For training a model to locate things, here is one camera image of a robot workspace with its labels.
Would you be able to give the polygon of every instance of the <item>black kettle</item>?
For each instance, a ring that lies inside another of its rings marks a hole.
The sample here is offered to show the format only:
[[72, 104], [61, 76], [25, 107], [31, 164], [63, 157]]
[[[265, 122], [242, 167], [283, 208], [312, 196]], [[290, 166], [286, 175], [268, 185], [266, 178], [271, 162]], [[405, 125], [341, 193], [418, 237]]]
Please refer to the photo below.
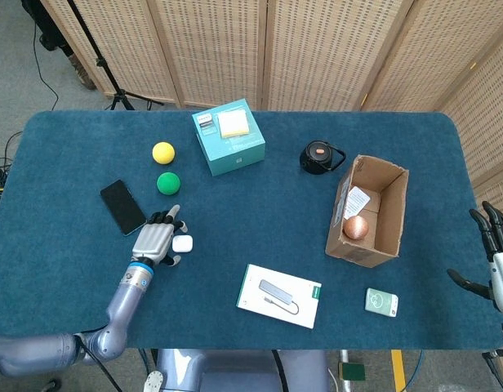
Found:
[[[341, 155], [339, 162], [332, 166], [333, 150]], [[346, 159], [344, 151], [326, 141], [314, 140], [300, 153], [300, 166], [311, 174], [323, 174], [337, 169]]]

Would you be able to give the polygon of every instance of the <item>kettle handle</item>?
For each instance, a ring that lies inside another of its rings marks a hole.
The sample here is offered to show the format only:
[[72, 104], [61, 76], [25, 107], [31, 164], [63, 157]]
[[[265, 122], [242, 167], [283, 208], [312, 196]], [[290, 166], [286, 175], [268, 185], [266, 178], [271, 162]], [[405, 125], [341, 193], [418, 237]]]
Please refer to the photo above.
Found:
[[346, 153], [344, 151], [342, 151], [341, 149], [338, 149], [337, 147], [330, 145], [327, 141], [324, 141], [323, 143], [325, 145], [327, 145], [330, 149], [334, 149], [337, 153], [339, 153], [342, 156], [342, 158], [339, 159], [339, 162], [336, 163], [335, 166], [332, 166], [332, 167], [325, 167], [320, 162], [318, 163], [323, 169], [326, 169], [327, 171], [332, 172], [335, 169], [337, 169], [346, 160]]

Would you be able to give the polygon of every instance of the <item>green ball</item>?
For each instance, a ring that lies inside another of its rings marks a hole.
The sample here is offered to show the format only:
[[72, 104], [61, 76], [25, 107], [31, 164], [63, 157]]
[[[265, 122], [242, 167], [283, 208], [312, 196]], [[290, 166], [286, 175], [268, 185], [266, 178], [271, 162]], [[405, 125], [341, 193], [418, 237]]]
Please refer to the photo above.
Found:
[[180, 180], [176, 173], [167, 171], [157, 179], [157, 189], [165, 195], [176, 193], [180, 188]]

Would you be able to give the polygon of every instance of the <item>woven panel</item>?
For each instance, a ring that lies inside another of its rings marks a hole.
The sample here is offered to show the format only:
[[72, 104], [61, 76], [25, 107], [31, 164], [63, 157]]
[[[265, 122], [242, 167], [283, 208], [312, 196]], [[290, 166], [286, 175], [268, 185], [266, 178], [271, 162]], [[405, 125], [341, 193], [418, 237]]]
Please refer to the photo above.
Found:
[[149, 0], [187, 105], [257, 102], [257, 0]]
[[503, 23], [503, 0], [424, 0], [415, 7], [366, 109], [431, 110]]
[[503, 161], [503, 43], [443, 112], [456, 124], [471, 180]]
[[482, 211], [482, 201], [487, 200], [503, 212], [503, 180], [476, 195], [479, 210]]
[[[76, 0], [101, 53], [108, 61], [119, 86], [127, 91], [173, 101], [173, 85], [144, 0]], [[95, 66], [96, 54], [65, 0], [45, 1], [52, 19], [81, 54], [104, 93], [114, 88], [102, 69]]]
[[353, 109], [400, 4], [278, 0], [267, 109]]

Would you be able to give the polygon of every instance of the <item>open cardboard box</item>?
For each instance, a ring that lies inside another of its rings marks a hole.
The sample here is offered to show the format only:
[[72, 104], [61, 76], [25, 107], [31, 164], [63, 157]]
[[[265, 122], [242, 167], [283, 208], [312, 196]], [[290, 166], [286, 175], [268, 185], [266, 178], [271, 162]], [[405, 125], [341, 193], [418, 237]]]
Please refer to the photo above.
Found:
[[[383, 159], [358, 155], [339, 184], [326, 253], [362, 265], [375, 267], [398, 256], [406, 209], [409, 171]], [[359, 213], [369, 224], [367, 236], [353, 240], [342, 231], [347, 195], [359, 187], [370, 197]]]

